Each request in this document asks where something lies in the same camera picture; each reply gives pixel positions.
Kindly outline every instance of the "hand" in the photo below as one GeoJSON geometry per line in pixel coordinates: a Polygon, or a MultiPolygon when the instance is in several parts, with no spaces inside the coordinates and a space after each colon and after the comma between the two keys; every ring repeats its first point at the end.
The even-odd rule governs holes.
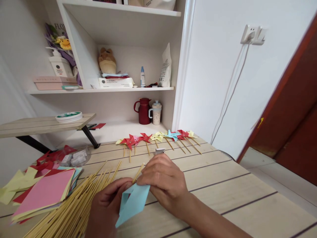
{"type": "Polygon", "coordinates": [[[122,193],[132,186],[132,180],[132,178],[115,180],[96,193],[91,203],[86,238],[116,237],[115,224],[119,218],[122,193]]]}
{"type": "Polygon", "coordinates": [[[155,155],[142,170],[138,185],[151,185],[150,191],[172,215],[184,220],[192,194],[187,190],[184,173],[166,154],[155,155]]]}

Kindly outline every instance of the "red thermos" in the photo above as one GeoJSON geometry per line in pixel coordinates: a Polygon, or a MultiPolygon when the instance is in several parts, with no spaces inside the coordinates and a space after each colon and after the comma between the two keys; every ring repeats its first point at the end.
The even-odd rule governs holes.
{"type": "Polygon", "coordinates": [[[149,102],[151,99],[141,98],[140,101],[135,102],[133,109],[135,110],[136,104],[139,102],[139,111],[135,110],[139,114],[139,123],[141,125],[147,125],[151,123],[151,119],[149,118],[149,109],[151,109],[149,102]]]}

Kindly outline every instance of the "pink box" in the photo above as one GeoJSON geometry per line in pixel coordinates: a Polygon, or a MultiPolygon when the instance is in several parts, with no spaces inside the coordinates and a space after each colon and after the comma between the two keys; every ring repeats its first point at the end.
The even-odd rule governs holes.
{"type": "Polygon", "coordinates": [[[75,78],[41,76],[33,79],[38,90],[62,90],[62,86],[77,86],[75,78]]]}

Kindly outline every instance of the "black table leg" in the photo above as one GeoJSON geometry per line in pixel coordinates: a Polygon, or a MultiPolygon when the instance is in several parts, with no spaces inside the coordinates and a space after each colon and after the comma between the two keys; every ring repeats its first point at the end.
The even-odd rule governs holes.
{"type": "Polygon", "coordinates": [[[97,144],[95,138],[92,136],[92,134],[91,134],[90,130],[88,130],[87,126],[84,126],[84,127],[82,128],[82,130],[83,130],[83,132],[85,133],[85,135],[88,137],[88,139],[90,140],[90,142],[92,143],[93,147],[94,147],[95,149],[97,149],[97,148],[100,146],[100,144],[97,144]]]}
{"type": "Polygon", "coordinates": [[[45,145],[41,144],[31,136],[20,136],[17,138],[23,141],[24,143],[28,144],[29,146],[33,147],[34,149],[37,149],[38,151],[42,152],[43,154],[50,151],[50,149],[48,149],[45,145]]]}

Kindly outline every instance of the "door frame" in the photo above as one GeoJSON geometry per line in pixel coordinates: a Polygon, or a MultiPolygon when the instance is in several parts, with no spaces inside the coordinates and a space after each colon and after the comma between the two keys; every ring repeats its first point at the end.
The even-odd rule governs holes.
{"type": "Polygon", "coordinates": [[[278,97],[280,96],[283,88],[285,87],[286,83],[288,82],[289,77],[291,76],[291,74],[293,73],[293,71],[295,70],[301,56],[303,55],[304,51],[306,50],[309,42],[311,41],[313,35],[315,34],[315,32],[317,31],[317,13],[315,14],[306,34],[304,35],[301,43],[299,44],[296,52],[293,55],[293,58],[291,59],[290,63],[288,64],[286,70],[284,71],[283,76],[281,77],[278,85],[276,86],[276,89],[274,91],[274,93],[272,94],[269,102],[267,103],[262,115],[260,118],[263,118],[263,120],[259,120],[256,124],[256,126],[254,127],[249,139],[247,140],[243,150],[241,151],[238,159],[237,159],[237,163],[239,164],[243,158],[243,156],[245,155],[245,153],[247,152],[248,148],[251,146],[253,140],[256,138],[259,129],[261,127],[261,124],[265,122],[265,119],[267,118],[267,116],[270,114],[274,104],[276,103],[278,97]]]}

